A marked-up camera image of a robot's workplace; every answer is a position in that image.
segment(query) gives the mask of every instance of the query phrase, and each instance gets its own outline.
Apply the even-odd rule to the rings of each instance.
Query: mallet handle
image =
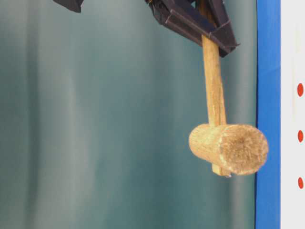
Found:
[[[207,10],[206,0],[201,0],[199,10],[202,15],[213,22],[210,12]],[[221,78],[221,65],[219,58],[219,49],[217,44],[202,36],[204,75],[206,87],[207,110],[209,116],[209,125],[218,126],[226,124],[225,106],[224,106],[224,89]],[[212,165],[214,173],[220,176],[230,176],[230,171]]]

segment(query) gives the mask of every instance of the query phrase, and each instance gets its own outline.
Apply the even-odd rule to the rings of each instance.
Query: green fabric backdrop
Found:
[[[202,50],[143,0],[0,1],[0,228],[253,229],[254,176],[192,155]],[[226,2],[229,123],[255,125],[256,5]]]

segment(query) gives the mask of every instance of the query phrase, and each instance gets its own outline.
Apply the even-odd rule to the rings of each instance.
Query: blue strip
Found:
[[[256,229],[280,229],[281,1],[257,0],[257,126],[269,144],[256,175]]]

